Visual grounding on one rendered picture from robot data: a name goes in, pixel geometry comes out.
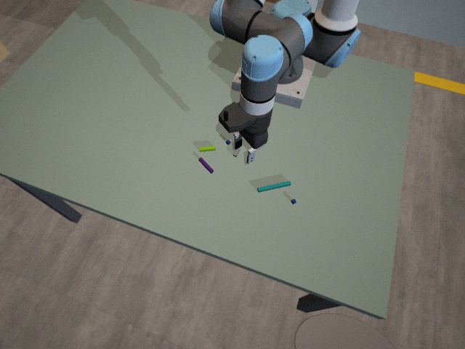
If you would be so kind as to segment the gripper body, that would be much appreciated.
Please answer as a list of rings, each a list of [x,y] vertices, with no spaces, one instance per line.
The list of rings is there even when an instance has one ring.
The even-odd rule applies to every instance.
[[[226,106],[219,114],[219,122],[229,133],[239,132],[253,149],[260,148],[267,143],[274,100],[255,105],[246,102],[240,92],[240,102]]]

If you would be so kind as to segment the purple rod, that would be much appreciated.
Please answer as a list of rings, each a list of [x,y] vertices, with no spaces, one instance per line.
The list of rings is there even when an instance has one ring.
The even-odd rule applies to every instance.
[[[200,157],[199,158],[199,161],[202,163],[202,165],[205,166],[205,168],[207,168],[207,170],[210,172],[210,173],[213,173],[214,170]]]

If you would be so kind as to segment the turquoise rod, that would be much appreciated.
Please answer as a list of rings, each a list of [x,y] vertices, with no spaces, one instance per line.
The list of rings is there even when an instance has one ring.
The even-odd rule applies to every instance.
[[[282,182],[282,183],[278,183],[278,184],[274,184],[274,185],[264,186],[264,187],[261,187],[261,188],[257,188],[257,190],[258,190],[258,193],[259,193],[259,192],[262,192],[262,191],[272,190],[272,189],[276,189],[276,188],[282,188],[282,187],[286,187],[286,186],[289,186],[289,185],[291,185],[291,181]]]

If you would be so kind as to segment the lime green rod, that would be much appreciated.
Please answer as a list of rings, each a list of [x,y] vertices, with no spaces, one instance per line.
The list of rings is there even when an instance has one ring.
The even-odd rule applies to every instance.
[[[215,146],[202,147],[202,148],[200,148],[200,152],[204,152],[204,151],[215,151],[215,150],[216,150],[216,147],[215,147]]]

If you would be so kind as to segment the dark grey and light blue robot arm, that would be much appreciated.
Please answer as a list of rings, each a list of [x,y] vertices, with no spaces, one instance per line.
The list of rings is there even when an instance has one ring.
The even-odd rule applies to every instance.
[[[214,31],[244,44],[240,91],[259,104],[271,101],[278,84],[301,77],[302,55],[338,68],[360,36],[359,0],[324,0],[316,13],[307,0],[280,0],[270,14],[261,11],[264,2],[216,0],[209,17]]]

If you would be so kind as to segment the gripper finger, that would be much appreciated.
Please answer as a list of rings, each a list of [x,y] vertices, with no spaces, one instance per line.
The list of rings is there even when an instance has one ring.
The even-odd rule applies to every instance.
[[[242,146],[242,135],[239,132],[233,134],[235,136],[234,149],[238,149]]]
[[[261,146],[260,148],[264,147],[264,145]],[[254,161],[256,151],[259,150],[260,148],[257,148],[257,149],[251,148],[251,149],[248,150],[247,162],[246,162],[247,164],[250,164],[252,161]]]

